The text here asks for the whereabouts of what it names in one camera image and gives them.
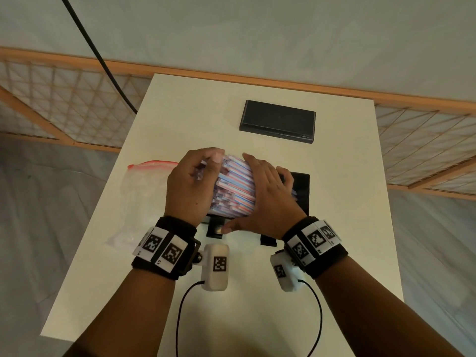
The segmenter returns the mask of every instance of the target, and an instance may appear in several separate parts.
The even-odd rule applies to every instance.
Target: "black cord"
[[[320,322],[319,322],[319,333],[318,333],[318,338],[316,339],[316,342],[314,343],[314,345],[312,346],[311,348],[311,351],[309,352],[309,354],[307,355],[307,357],[310,357],[311,354],[314,352],[314,349],[316,348],[316,346],[318,345],[318,342],[319,342],[319,339],[321,338],[321,332],[322,332],[322,306],[321,306],[321,302],[319,301],[319,298],[318,298],[318,295],[314,292],[314,290],[312,289],[312,287],[309,285],[308,282],[306,282],[305,280],[302,280],[302,279],[298,279],[297,280],[298,282],[301,282],[301,283],[304,283],[306,286],[309,287],[309,289],[312,291],[312,293],[314,294],[314,297],[316,297],[317,301],[318,301],[318,305],[319,305],[319,313],[320,313]]]
[[[127,105],[129,105],[130,109],[134,112],[134,114],[137,114],[137,109],[134,107],[134,105],[129,101],[129,99],[127,99],[127,96],[124,94],[124,92],[122,91],[122,89],[120,88],[119,84],[117,83],[116,79],[114,78],[114,76],[112,75],[112,73],[110,72],[108,66],[106,65],[106,63],[104,62],[103,58],[101,57],[98,49],[94,46],[94,44],[92,43],[92,40],[91,38],[89,37],[88,33],[86,32],[86,30],[84,29],[83,27],[83,24],[81,23],[80,19],[78,18],[78,16],[76,15],[76,13],[74,12],[74,9],[73,7],[71,6],[71,4],[69,3],[68,0],[62,0],[63,1],[63,4],[64,6],[66,6],[66,8],[68,9],[68,12],[69,14],[71,15],[71,17],[73,18],[74,20],[74,23],[76,24],[76,26],[78,27],[78,29],[81,31],[81,34],[84,36],[84,38],[86,39],[86,42],[88,43],[89,47],[91,48],[92,52],[94,53],[94,55],[96,55],[96,58],[98,59],[99,63],[101,64],[102,68],[104,69],[104,71],[106,72],[106,74],[108,75],[109,79],[111,80],[111,82],[114,84],[114,87],[117,89],[117,91],[119,92],[119,94],[122,96],[122,98],[124,99],[124,101],[127,103]]]
[[[190,292],[190,290],[193,287],[198,286],[200,284],[205,284],[205,281],[203,280],[203,281],[200,281],[200,282],[196,282],[196,283],[192,284],[189,289],[187,289],[187,292],[185,292],[185,294],[182,297],[182,301],[180,302],[180,307],[178,308],[177,330],[175,331],[175,356],[176,357],[179,357],[179,323],[180,323],[180,315],[182,314],[183,301],[185,300],[185,297]]]

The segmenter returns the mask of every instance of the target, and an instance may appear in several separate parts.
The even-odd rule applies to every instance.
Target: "white table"
[[[316,111],[313,144],[241,132],[247,99]],[[326,219],[360,265],[402,298],[395,241],[373,102],[285,89],[155,75],[104,188],[42,335],[75,340],[130,270],[132,256],[104,244],[119,222],[119,186],[129,164],[178,161],[189,149],[243,151],[291,171],[309,173],[310,213]],[[216,243],[205,237],[202,244]],[[285,293],[269,263],[277,248],[259,235],[234,232],[230,278],[224,292],[195,287],[180,323],[182,356],[306,356],[319,314],[307,288]],[[180,299],[200,278],[194,267],[177,282],[159,356],[174,355]],[[324,298],[324,324],[316,356],[352,356]]]

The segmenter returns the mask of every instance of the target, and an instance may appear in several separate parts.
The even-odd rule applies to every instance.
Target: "plastic bag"
[[[164,212],[167,178],[177,164],[151,160],[127,167],[120,187],[120,225],[106,244],[121,252],[134,252]]]

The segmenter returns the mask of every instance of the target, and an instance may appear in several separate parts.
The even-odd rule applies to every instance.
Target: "hand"
[[[218,148],[189,150],[167,179],[164,216],[174,216],[195,228],[210,209],[213,188],[225,151]],[[196,180],[195,168],[208,159],[203,178]]]
[[[294,179],[285,168],[274,168],[267,161],[257,160],[246,153],[243,153],[243,157],[253,172],[255,209],[249,216],[226,223],[221,232],[227,234],[234,230],[248,230],[281,239],[289,228],[306,217],[306,213],[291,196]],[[284,176],[284,184],[279,174]]]

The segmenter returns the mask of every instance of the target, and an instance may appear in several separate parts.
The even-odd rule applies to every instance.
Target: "stack of cards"
[[[202,161],[197,178],[207,165]],[[255,182],[248,163],[236,156],[225,155],[218,176],[209,214],[237,218],[250,215],[255,208]]]

